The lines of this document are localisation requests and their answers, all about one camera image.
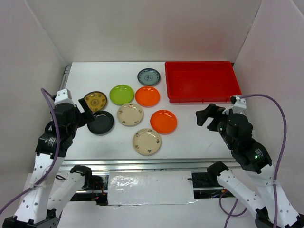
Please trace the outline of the black plate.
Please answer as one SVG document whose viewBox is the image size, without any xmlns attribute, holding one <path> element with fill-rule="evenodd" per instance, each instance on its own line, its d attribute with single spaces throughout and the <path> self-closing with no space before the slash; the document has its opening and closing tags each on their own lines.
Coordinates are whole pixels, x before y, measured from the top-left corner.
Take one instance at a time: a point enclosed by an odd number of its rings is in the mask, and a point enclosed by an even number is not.
<svg viewBox="0 0 304 228">
<path fill-rule="evenodd" d="M 96 135 L 107 134 L 114 126 L 114 117 L 110 112 L 98 111 L 93 114 L 94 121 L 89 122 L 87 127 L 89 131 Z"/>
</svg>

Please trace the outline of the yellow brown patterned plate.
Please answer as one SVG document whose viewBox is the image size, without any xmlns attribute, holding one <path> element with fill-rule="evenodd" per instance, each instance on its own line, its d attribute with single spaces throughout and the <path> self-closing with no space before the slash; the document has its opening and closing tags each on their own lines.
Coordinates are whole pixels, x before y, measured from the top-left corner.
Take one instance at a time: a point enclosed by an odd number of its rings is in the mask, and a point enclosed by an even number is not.
<svg viewBox="0 0 304 228">
<path fill-rule="evenodd" d="M 103 110 L 107 105 L 107 96 L 99 91 L 86 94 L 84 100 L 93 113 Z"/>
</svg>

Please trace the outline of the beige floral plate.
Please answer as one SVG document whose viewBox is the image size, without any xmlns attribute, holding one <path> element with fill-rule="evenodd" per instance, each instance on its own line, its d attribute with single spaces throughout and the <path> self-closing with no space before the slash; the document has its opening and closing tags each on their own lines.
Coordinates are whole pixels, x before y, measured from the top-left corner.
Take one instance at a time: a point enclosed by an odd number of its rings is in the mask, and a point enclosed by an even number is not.
<svg viewBox="0 0 304 228">
<path fill-rule="evenodd" d="M 151 128 L 138 130 L 133 136 L 133 148 L 143 156 L 154 155 L 161 147 L 161 136 Z"/>
<path fill-rule="evenodd" d="M 143 118 L 143 109 L 135 103 L 123 104 L 117 111 L 118 121 L 124 126 L 134 126 Z"/>
</svg>

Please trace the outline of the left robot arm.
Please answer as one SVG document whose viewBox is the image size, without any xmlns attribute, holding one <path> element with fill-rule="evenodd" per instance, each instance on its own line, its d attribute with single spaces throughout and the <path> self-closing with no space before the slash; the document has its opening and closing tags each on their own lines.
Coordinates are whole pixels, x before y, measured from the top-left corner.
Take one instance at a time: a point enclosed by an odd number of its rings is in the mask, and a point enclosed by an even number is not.
<svg viewBox="0 0 304 228">
<path fill-rule="evenodd" d="M 91 168 L 76 165 L 63 185 L 51 193 L 77 129 L 94 120 L 85 99 L 81 98 L 79 103 L 83 112 L 71 100 L 55 104 L 52 121 L 38 139 L 30 186 L 17 196 L 23 200 L 15 214 L 4 219 L 4 228 L 56 228 L 64 207 L 76 191 L 93 186 Z"/>
</svg>

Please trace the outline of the green plate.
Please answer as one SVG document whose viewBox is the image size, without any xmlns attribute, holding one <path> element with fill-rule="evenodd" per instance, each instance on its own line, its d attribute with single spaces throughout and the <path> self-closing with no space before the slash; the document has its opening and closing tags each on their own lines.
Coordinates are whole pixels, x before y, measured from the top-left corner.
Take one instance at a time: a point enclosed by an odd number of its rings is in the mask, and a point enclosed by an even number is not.
<svg viewBox="0 0 304 228">
<path fill-rule="evenodd" d="M 134 91 L 128 85 L 116 85 L 110 91 L 110 100 L 116 105 L 123 105 L 133 100 Z"/>
</svg>

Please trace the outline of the orange plate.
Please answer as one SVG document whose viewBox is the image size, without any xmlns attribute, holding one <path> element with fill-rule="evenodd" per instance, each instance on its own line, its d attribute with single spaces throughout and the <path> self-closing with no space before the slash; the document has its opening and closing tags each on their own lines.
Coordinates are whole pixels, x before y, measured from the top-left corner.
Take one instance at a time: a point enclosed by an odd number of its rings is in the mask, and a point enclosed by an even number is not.
<svg viewBox="0 0 304 228">
<path fill-rule="evenodd" d="M 170 134 L 177 127 L 176 116 L 168 110 L 158 110 L 150 118 L 151 127 L 158 133 Z"/>
<path fill-rule="evenodd" d="M 136 91 L 135 100 L 141 106 L 152 107 L 158 104 L 160 93 L 154 87 L 143 86 Z"/>
</svg>

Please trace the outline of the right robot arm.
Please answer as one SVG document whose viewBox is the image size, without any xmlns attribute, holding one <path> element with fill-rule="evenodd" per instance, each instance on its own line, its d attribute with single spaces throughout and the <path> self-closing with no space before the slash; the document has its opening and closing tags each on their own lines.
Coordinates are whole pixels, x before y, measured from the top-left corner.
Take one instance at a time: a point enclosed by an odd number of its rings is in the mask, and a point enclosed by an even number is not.
<svg viewBox="0 0 304 228">
<path fill-rule="evenodd" d="M 302 228 L 304 216 L 293 208 L 280 184 L 275 182 L 275 167 L 266 148 L 253 139 L 252 124 L 244 115 L 225 114 L 224 110 L 209 104 L 206 109 L 196 112 L 197 125 L 202 126 L 212 118 L 207 128 L 220 134 L 258 193 L 251 191 L 219 161 L 208 167 L 208 183 L 221 185 L 232 193 L 254 217 L 258 228 Z"/>
</svg>

